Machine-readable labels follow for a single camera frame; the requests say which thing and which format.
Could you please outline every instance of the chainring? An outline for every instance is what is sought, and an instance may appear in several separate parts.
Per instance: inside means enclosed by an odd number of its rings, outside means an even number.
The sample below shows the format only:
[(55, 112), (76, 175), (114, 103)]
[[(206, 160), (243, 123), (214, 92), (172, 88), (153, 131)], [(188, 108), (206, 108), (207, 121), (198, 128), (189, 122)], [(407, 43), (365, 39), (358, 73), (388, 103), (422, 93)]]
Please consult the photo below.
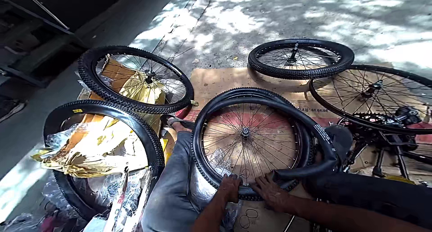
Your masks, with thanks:
[[(353, 116), (377, 124), (397, 125), (400, 127), (400, 123), (396, 119), (379, 113), (354, 113)], [(376, 129), (357, 124), (346, 118), (340, 119), (338, 124), (347, 127), (353, 134), (355, 140), (362, 139), (367, 141), (376, 141), (380, 138)]]

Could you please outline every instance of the human leg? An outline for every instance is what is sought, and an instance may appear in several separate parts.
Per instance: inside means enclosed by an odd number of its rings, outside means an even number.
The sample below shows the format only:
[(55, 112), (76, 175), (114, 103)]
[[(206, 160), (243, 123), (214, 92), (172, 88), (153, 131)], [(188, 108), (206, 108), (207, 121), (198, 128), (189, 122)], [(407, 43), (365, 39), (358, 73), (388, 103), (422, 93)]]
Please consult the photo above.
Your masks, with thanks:
[(177, 142), (172, 155), (144, 209), (141, 220), (144, 232), (190, 231), (198, 217), (186, 197), (191, 132), (178, 124), (173, 124), (177, 131)]

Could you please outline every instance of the bicycle wheel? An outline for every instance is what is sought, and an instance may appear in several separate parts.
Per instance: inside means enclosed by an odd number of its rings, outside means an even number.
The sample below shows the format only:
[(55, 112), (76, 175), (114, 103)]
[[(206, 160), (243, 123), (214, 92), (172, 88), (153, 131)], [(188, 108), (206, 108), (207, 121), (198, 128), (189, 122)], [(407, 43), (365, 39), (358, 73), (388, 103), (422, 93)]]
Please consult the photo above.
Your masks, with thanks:
[[(45, 121), (45, 144), (47, 145), (49, 135), (67, 130), (71, 125), (79, 123), (83, 120), (84, 114), (109, 116), (124, 122), (133, 130), (145, 150), (147, 163), (151, 166), (151, 175), (156, 177), (150, 183), (151, 192), (165, 167), (162, 147), (154, 130), (140, 116), (125, 107), (97, 100), (80, 100), (59, 106)], [(95, 215), (106, 210), (106, 207), (89, 202), (77, 188), (75, 182), (85, 179), (73, 178), (56, 170), (53, 172), (64, 197), (82, 218), (90, 221)]]
[(131, 47), (90, 49), (78, 60), (79, 76), (105, 100), (150, 114), (173, 113), (188, 106), (194, 90), (174, 64)]
[(349, 47), (307, 38), (261, 44), (248, 58), (250, 67), (259, 73), (289, 80), (328, 77), (344, 71), (353, 61)]
[[(432, 134), (432, 80), (401, 70), (351, 65), (330, 83), (311, 80), (312, 96), (350, 121), (383, 131)], [(376, 120), (361, 115), (380, 115)]]
[[(211, 110), (221, 101), (235, 98), (241, 102), (244, 97), (251, 96), (266, 99), (273, 96), (278, 102), (291, 105), (278, 94), (263, 89), (226, 91), (211, 100), (198, 115), (191, 145), (198, 170), (213, 187), (219, 187), (224, 173), (242, 177), (239, 198), (243, 200), (260, 199), (249, 186), (255, 177), (273, 169), (305, 167), (313, 163), (314, 158), (310, 151), (310, 135), (303, 125), (276, 113), (269, 106), (240, 103)], [(222, 158), (224, 152), (231, 155)], [(290, 191), (298, 181), (277, 183)]]

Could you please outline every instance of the bicycle tire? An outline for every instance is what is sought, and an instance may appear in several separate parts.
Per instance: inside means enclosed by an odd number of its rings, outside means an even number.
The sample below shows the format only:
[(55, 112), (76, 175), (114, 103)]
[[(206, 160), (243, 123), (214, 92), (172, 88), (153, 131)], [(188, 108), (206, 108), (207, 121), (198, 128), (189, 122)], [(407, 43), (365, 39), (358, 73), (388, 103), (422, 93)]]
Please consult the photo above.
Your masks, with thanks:
[[(151, 166), (152, 169), (152, 176), (156, 177), (156, 179), (152, 179), (150, 183), (150, 191), (152, 191), (165, 167), (162, 146), (156, 132), (149, 124), (136, 113), (125, 107), (99, 100), (79, 100), (59, 106), (48, 115), (45, 121), (45, 143), (48, 135), (62, 131), (62, 124), (65, 120), (73, 117), (75, 114), (86, 113), (103, 114), (121, 120), (129, 125), (137, 134), (145, 148), (148, 165)], [(84, 201), (75, 188), (72, 177), (60, 171), (53, 170), (53, 172), (55, 180), (65, 199), (83, 219), (90, 221), (95, 215), (103, 212)]]
[[(274, 92), (260, 89), (260, 88), (254, 88), (254, 87), (240, 87), (231, 89), (228, 91), (225, 91), (218, 96), (214, 97), (210, 102), (208, 102), (204, 108), (202, 108), (201, 112), (198, 114), (197, 120), (202, 120), (203, 116), (207, 113), (207, 111), (212, 108), (215, 104), (231, 99), (231, 98), (243, 98), (243, 97), (258, 97), (258, 98), (265, 98), (270, 100), (276, 100), (280, 103), (283, 103), (285, 105), (289, 105), (291, 107), (294, 107), (289, 101), (287, 101), (284, 97), (282, 97), (279, 94), (276, 94)], [(300, 124), (298, 124), (299, 129), (299, 140), (301, 141), (301, 151), (299, 154), (299, 162), (296, 167), (305, 167), (310, 164), (312, 164), (315, 160), (315, 147), (311, 147), (311, 137), (305, 127)], [(208, 170), (208, 167), (204, 165), (204, 159), (200, 158), (201, 154), (197, 154), (197, 149), (194, 149), (194, 144), (196, 142), (195, 136), (196, 133), (200, 131), (200, 128), (195, 127), (192, 131), (192, 141), (191, 141), (191, 154), (193, 161), (195, 162), (195, 165), (200, 172), (200, 174), (214, 187), (218, 188), (220, 182), (222, 181), (221, 178), (216, 177), (211, 174), (211, 171)], [(290, 181), (285, 181), (278, 183), (278, 185), (281, 186), (282, 189), (286, 191), (291, 191), (294, 189), (296, 185), (298, 185), (299, 181), (297, 179), (293, 179)], [(259, 201), (261, 200), (261, 197), (257, 195), (250, 187), (240, 186), (238, 190), (238, 197), (241, 200), (249, 200), (249, 201)]]
[[(371, 71), (371, 72), (383, 72), (387, 74), (392, 74), (395, 76), (401, 76), (404, 78), (407, 78), (409, 80), (412, 80), (414, 82), (420, 83), (432, 90), (432, 80), (429, 80), (425, 77), (408, 73), (402, 70), (387, 68), (387, 67), (381, 67), (381, 66), (373, 66), (373, 65), (361, 65), (361, 64), (354, 64), (351, 65), (348, 69), (357, 69), (357, 70), (364, 70), (364, 71)], [(324, 100), (322, 96), (320, 96), (317, 93), (317, 90), (314, 86), (314, 80), (311, 80), (309, 82), (309, 89), (311, 95), (315, 98), (315, 100), (320, 103), (323, 107), (327, 108), (329, 111), (336, 113), (337, 115), (344, 117), (346, 119), (349, 119), (350, 121), (353, 121), (357, 124), (364, 125), (366, 127), (375, 128), (382, 131), (389, 131), (394, 133), (401, 133), (401, 134), (432, 134), (432, 128), (425, 128), (425, 129), (414, 129), (414, 128), (400, 128), (400, 127), (393, 127), (393, 126), (387, 126), (383, 124), (378, 124), (374, 122), (367, 121), (365, 119), (359, 118), (354, 116), (353, 114), (347, 113), (339, 108), (337, 108), (335, 105), (327, 102)]]
[[(293, 70), (269, 66), (265, 63), (260, 62), (257, 58), (257, 54), (259, 52), (265, 53), (274, 49), (279, 49), (281, 46), (292, 45), (295, 43), (303, 44), (305, 45), (305, 47), (309, 47), (310, 51), (320, 51), (318, 49), (314, 49), (313, 47), (320, 47), (332, 51), (333, 53), (340, 56), (340, 59), (336, 63), (322, 68)], [(248, 63), (251, 69), (256, 70), (257, 72), (264, 75), (287, 80), (310, 80), (329, 77), (331, 75), (344, 71), (348, 66), (353, 63), (353, 61), (354, 53), (349, 47), (336, 42), (308, 38), (292, 38), (267, 42), (254, 48), (248, 56)]]
[[(100, 61), (101, 58), (104, 58), (107, 54), (131, 54), (133, 56), (139, 56), (153, 60), (154, 62), (157, 62), (169, 68), (171, 71), (176, 73), (178, 77), (180, 77), (182, 83), (185, 85), (186, 93), (184, 97), (173, 104), (155, 105), (139, 102), (113, 91), (111, 88), (104, 84), (104, 82), (96, 73), (96, 64)], [(169, 61), (154, 55), (153, 53), (149, 53), (147, 51), (132, 47), (106, 46), (92, 48), (82, 54), (81, 57), (78, 59), (78, 73), (83, 82), (104, 100), (126, 106), (127, 108), (136, 112), (143, 112), (149, 114), (174, 113), (190, 105), (191, 100), (194, 98), (194, 90), (192, 84), (179, 68), (177, 68)]]

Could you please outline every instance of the metal rod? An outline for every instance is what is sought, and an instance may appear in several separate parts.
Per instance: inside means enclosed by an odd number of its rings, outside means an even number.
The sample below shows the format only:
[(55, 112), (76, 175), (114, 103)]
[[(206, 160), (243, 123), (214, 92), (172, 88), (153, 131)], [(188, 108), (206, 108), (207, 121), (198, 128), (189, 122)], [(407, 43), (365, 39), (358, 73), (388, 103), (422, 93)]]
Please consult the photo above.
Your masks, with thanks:
[(432, 157), (416, 154), (413, 152), (403, 151), (402, 155), (408, 158), (412, 158), (418, 162), (426, 163), (432, 165)]
[(405, 162), (403, 161), (402, 153), (403, 153), (402, 147), (396, 146), (396, 154), (397, 154), (397, 161), (399, 163), (400, 174), (402, 175), (403, 178), (409, 180), (410, 178), (408, 176), (408, 171), (407, 171), (407, 167), (405, 166)]
[(291, 224), (293, 223), (294, 218), (295, 218), (295, 215), (293, 215), (291, 217), (291, 219), (289, 220), (288, 224), (285, 226), (285, 229), (283, 230), (283, 232), (287, 232), (289, 230), (289, 227), (291, 227)]
[(51, 17), (53, 17), (54, 20), (56, 20), (62, 27), (64, 27), (66, 30), (69, 30), (69, 27), (67, 27), (65, 24), (63, 24), (63, 22), (61, 20), (59, 20), (57, 18), (57, 16), (55, 16), (53, 13), (51, 13), (51, 11), (49, 11), (44, 5), (42, 5), (42, 3), (39, 2), (39, 0), (32, 0), (32, 1), (35, 2), (41, 9), (43, 9)]
[(359, 144), (355, 144), (355, 148), (353, 150), (353, 153), (348, 159), (348, 162), (346, 163), (345, 168), (343, 169), (343, 172), (348, 172), (349, 167), (353, 165), (356, 162), (356, 159), (359, 157), (360, 153), (368, 146), (367, 142), (361, 142)]
[(380, 149), (378, 153), (377, 163), (374, 166), (374, 169), (372, 170), (372, 174), (381, 178), (385, 177), (384, 174), (382, 174), (382, 169), (381, 169), (383, 159), (384, 159), (384, 150)]
[(26, 8), (24, 8), (24, 7), (22, 7), (22, 6), (20, 6), (19, 4), (16, 4), (16, 3), (14, 3), (14, 2), (12, 2), (12, 1), (10, 1), (10, 0), (1, 0), (1, 1), (4, 1), (4, 2), (6, 2), (6, 3), (8, 3), (8, 4), (12, 5), (12, 6), (14, 6), (15, 8), (18, 8), (18, 9), (20, 9), (20, 10), (26, 12), (27, 14), (29, 14), (29, 15), (35, 17), (35, 18), (41, 19), (41, 20), (42, 20), (43, 22), (45, 22), (46, 24), (51, 25), (52, 27), (54, 27), (54, 28), (56, 28), (56, 29), (59, 29), (59, 30), (63, 31), (64, 33), (67, 33), (67, 34), (69, 34), (69, 35), (73, 35), (72, 32), (70, 32), (70, 31), (64, 29), (63, 27), (60, 27), (60, 26), (58, 26), (58, 25), (52, 23), (51, 21), (45, 19), (45, 18), (42, 17), (42, 16), (39, 16), (39, 15), (33, 13), (32, 11), (30, 11), (30, 10), (28, 10), (28, 9), (26, 9)]

